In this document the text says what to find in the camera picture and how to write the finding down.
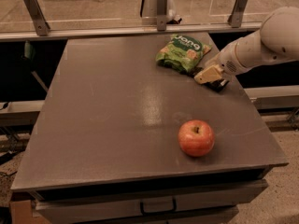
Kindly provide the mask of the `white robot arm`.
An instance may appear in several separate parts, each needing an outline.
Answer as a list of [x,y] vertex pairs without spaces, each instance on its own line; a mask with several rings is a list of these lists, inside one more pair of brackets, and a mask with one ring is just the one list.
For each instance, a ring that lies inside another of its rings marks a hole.
[[260,28],[226,45],[194,76],[199,84],[240,75],[261,65],[299,60],[299,8],[271,12]]

